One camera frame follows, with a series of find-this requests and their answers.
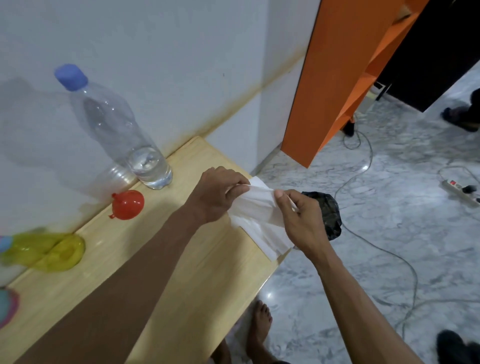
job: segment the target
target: paper towel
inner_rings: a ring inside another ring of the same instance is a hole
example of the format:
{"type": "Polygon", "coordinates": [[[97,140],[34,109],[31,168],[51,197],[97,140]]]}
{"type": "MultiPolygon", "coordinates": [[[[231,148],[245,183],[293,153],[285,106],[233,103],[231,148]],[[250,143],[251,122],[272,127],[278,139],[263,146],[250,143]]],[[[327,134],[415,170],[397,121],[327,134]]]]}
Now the paper towel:
{"type": "Polygon", "coordinates": [[[228,210],[232,226],[244,229],[271,261],[293,247],[273,191],[260,178],[253,177],[250,190],[237,197],[228,210]]]}

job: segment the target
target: electrical cord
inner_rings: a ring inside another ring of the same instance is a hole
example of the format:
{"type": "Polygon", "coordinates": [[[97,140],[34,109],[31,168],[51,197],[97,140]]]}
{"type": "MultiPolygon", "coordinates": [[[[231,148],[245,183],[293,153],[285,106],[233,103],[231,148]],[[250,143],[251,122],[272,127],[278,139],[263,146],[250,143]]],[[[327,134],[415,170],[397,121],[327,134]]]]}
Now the electrical cord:
{"type": "MultiPolygon", "coordinates": [[[[343,136],[343,140],[342,140],[342,143],[344,145],[345,148],[349,149],[349,150],[355,150],[355,149],[358,149],[361,145],[361,138],[360,138],[360,135],[363,136],[365,138],[365,140],[367,141],[368,143],[368,146],[369,146],[369,149],[370,149],[370,160],[369,160],[369,163],[368,163],[368,167],[365,169],[365,170],[362,170],[360,173],[356,174],[355,176],[353,176],[352,178],[350,178],[348,181],[346,181],[343,185],[341,185],[339,187],[339,189],[337,189],[335,191],[335,194],[334,194],[334,199],[336,200],[336,196],[338,194],[338,192],[340,192],[340,190],[342,188],[344,188],[346,185],[348,185],[350,182],[352,182],[354,179],[356,179],[357,177],[359,177],[360,175],[364,174],[366,171],[368,171],[370,169],[370,167],[372,166],[372,163],[373,163],[373,148],[372,148],[372,144],[370,143],[370,140],[367,138],[367,136],[362,133],[362,132],[359,132],[358,130],[355,130],[355,134],[358,138],[358,145],[356,145],[355,147],[351,148],[351,147],[348,147],[345,143],[345,135],[343,136]]],[[[450,168],[463,168],[464,170],[466,170],[468,173],[470,173],[470,175],[480,184],[480,181],[479,179],[466,167],[463,167],[463,166],[447,166],[447,167],[443,167],[443,168],[440,168],[438,170],[438,174],[441,176],[441,178],[444,180],[445,178],[443,178],[442,174],[441,174],[441,171],[445,170],[445,169],[450,169],[450,168]]],[[[383,249],[375,244],[373,244],[372,242],[370,242],[369,240],[365,239],[363,236],[353,232],[352,230],[350,230],[344,222],[342,222],[342,225],[343,227],[345,228],[345,230],[347,230],[348,232],[350,232],[352,235],[356,236],[357,238],[363,240],[364,242],[366,242],[368,245],[371,245],[372,247],[374,247],[375,249],[378,249],[382,252],[385,252],[387,254],[390,254],[398,259],[400,259],[401,261],[403,261],[405,264],[408,265],[408,267],[410,268],[410,271],[412,273],[412,276],[413,276],[413,294],[412,294],[412,306],[410,307],[410,309],[407,311],[407,313],[405,314],[404,318],[400,321],[398,321],[396,324],[394,324],[394,329],[395,331],[398,330],[398,327],[401,325],[402,326],[402,339],[405,340],[405,325],[408,321],[408,319],[412,316],[413,312],[417,309],[419,309],[420,307],[422,306],[425,306],[427,304],[432,304],[432,303],[479,303],[480,304],[480,300],[470,300],[470,299],[433,299],[433,300],[425,300],[419,304],[417,304],[417,294],[418,294],[418,285],[419,285],[419,279],[418,279],[418,274],[417,274],[417,271],[415,270],[415,268],[413,267],[412,264],[410,264],[405,258],[399,256],[398,254],[395,254],[393,252],[390,252],[386,249],[383,249]]]]}

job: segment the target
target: bare foot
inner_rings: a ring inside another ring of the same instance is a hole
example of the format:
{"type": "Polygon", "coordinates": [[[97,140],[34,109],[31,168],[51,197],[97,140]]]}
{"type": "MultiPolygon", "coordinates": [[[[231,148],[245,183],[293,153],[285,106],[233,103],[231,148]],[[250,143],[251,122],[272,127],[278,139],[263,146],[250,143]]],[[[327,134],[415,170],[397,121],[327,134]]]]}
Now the bare foot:
{"type": "Polygon", "coordinates": [[[231,364],[232,358],[230,356],[230,349],[228,348],[225,339],[217,346],[211,358],[215,364],[231,364]]]}
{"type": "Polygon", "coordinates": [[[263,349],[272,321],[273,318],[268,306],[262,301],[258,301],[253,310],[252,323],[247,338],[247,355],[249,357],[252,357],[250,354],[253,354],[260,347],[263,349]]]}

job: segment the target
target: person's left hand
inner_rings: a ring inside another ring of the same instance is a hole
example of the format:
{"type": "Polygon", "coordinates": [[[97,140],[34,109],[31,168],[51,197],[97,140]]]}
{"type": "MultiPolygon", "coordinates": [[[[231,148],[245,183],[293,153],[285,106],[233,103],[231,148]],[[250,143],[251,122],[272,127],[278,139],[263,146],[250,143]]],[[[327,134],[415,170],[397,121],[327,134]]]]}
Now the person's left hand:
{"type": "Polygon", "coordinates": [[[250,182],[241,173],[212,167],[202,173],[184,207],[202,224],[217,221],[232,206],[233,200],[248,191],[246,184],[250,182]]]}

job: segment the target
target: fingernail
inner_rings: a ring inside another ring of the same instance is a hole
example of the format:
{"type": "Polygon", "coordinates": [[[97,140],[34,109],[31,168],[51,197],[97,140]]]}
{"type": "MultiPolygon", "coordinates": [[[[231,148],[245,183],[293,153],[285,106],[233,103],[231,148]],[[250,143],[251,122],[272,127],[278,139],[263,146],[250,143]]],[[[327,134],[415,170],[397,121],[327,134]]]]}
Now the fingernail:
{"type": "Polygon", "coordinates": [[[273,191],[273,196],[275,196],[275,198],[280,198],[283,196],[283,190],[275,190],[273,191]]]}

